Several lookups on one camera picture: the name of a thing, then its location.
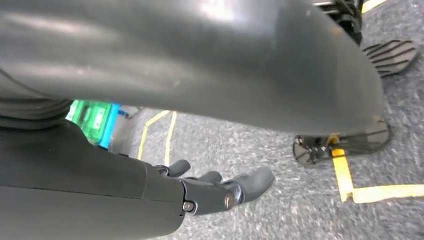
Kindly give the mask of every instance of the metal screw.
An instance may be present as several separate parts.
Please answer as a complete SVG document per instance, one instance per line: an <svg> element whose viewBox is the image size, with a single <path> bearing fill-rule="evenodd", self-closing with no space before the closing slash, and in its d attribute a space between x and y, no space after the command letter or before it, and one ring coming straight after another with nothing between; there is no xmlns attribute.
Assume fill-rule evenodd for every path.
<svg viewBox="0 0 424 240"><path fill-rule="evenodd" d="M294 139L294 141L298 144L298 145L302 145L302 144L304 144L304 138L303 137L301 137L301 136L298 136L298 137L296 137L295 139Z"/></svg>
<svg viewBox="0 0 424 240"><path fill-rule="evenodd" d="M193 209L195 208L195 205L193 204L193 203L191 203L191 202L188 202L188 201L185 201L183 204L182 204L182 209L185 211L185 212L191 212L191 211L193 211Z"/></svg>
<svg viewBox="0 0 424 240"><path fill-rule="evenodd" d="M231 209L236 204L236 198L234 197L234 194L232 192L228 193L224 197L224 206L227 209Z"/></svg>

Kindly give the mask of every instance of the yellow tape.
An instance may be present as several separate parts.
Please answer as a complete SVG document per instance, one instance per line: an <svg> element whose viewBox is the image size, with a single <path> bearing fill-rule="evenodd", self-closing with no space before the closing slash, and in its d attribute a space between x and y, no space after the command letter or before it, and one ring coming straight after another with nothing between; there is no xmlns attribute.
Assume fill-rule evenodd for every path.
<svg viewBox="0 0 424 240"><path fill-rule="evenodd" d="M369 10L377 7L378 5L384 3L385 1L386 0L368 0L364 2L362 6L362 13L364 14L368 12Z"/></svg>
<svg viewBox="0 0 424 240"><path fill-rule="evenodd" d="M355 188L352 195L356 204L374 203L394 198L424 197L424 184Z"/></svg>
<svg viewBox="0 0 424 240"><path fill-rule="evenodd" d="M345 151L342 149L334 149L332 155L340 156L333 158L332 161L334 164L335 176L337 178L338 190L340 192L340 199L342 202L346 202L352 197L352 192L354 190L348 160L344 156Z"/></svg>
<svg viewBox="0 0 424 240"><path fill-rule="evenodd" d="M161 111L160 113L156 114L156 116L154 116L152 119L148 120L146 122L146 124L144 125L143 134L141 135L140 146L138 147L138 155L137 155L138 160L142 159L143 148L144 148L144 145L145 145L145 142L146 142L147 131L148 131L150 125L154 124L159 119L165 117L168 113L170 113L170 111L168 111L168 110Z"/></svg>
<svg viewBox="0 0 424 240"><path fill-rule="evenodd" d="M171 164L171 138L174 133L175 123L177 121L177 112L172 112L171 124L169 125L168 136L166 137L166 145L165 145L165 166L169 166Z"/></svg>
<svg viewBox="0 0 424 240"><path fill-rule="evenodd" d="M332 151L334 156L343 156L341 149ZM424 197L424 184L386 185L354 188L348 160L345 156L333 158L340 199L345 202L350 197L356 204L374 203L387 199Z"/></svg>

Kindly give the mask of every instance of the floor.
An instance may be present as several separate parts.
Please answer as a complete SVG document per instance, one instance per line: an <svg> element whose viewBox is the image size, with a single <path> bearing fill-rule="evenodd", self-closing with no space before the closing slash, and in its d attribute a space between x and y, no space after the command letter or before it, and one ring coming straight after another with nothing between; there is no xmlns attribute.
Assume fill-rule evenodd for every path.
<svg viewBox="0 0 424 240"><path fill-rule="evenodd" d="M387 0L364 16L364 43L409 39L424 44L424 2ZM355 187L424 184L424 64L420 56L403 75L384 79L386 118L395 138L383 152L349 159ZM125 125L116 146L137 157L143 128L160 110L143 109ZM148 128L142 160L167 161L172 113ZM424 239L424 198L354 204L340 201L335 171L299 168L291 153L293 135L207 117L178 113L170 141L171 163L186 159L187 176L217 170L224 178L260 166L276 181L260 200L229 212L187 217L163 240L418 240Z"/></svg>

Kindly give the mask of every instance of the robotic finger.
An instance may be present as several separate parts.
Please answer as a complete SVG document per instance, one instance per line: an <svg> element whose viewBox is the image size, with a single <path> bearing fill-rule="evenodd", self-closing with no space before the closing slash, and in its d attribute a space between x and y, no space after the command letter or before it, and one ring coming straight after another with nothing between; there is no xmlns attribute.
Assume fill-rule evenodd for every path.
<svg viewBox="0 0 424 240"><path fill-rule="evenodd" d="M169 167L157 165L155 168L166 176L181 176L190 169L190 164L179 160ZM222 179L217 171L209 171L198 178L180 178L184 187L183 211L193 216L228 211L257 200L271 187L275 177L268 167L261 167L250 174L244 173L224 182Z"/></svg>

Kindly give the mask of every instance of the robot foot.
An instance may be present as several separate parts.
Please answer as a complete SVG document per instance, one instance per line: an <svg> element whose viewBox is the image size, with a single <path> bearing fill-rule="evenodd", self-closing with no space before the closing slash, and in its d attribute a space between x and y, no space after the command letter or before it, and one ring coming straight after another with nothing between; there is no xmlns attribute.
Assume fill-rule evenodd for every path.
<svg viewBox="0 0 424 240"><path fill-rule="evenodd" d="M374 154L384 148L392 138L392 130L384 121L351 135L305 136L293 141L295 160L304 167L316 167L333 158Z"/></svg>
<svg viewBox="0 0 424 240"><path fill-rule="evenodd" d="M391 40L363 49L381 77L398 74L417 58L418 45L410 40Z"/></svg>

